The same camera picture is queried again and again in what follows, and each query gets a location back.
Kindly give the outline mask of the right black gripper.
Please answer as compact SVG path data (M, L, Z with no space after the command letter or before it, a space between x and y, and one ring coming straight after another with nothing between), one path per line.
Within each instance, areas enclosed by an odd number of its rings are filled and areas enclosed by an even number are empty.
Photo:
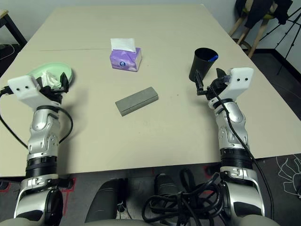
M217 79L213 80L212 83L207 87L206 98L208 101L215 98L217 95L220 95L227 87L225 77L227 76L226 72L220 68L216 68ZM197 95L203 95L203 82L201 75L198 70L195 71L195 84L197 88Z

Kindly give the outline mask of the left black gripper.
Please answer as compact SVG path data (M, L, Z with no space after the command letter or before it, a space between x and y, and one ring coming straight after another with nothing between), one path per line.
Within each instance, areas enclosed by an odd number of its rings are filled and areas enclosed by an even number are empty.
M46 96L51 101L58 103L62 102L62 93L68 93L69 91L69 81L65 73L62 73L60 76L61 87L52 89L50 86L45 86L41 88L41 94Z

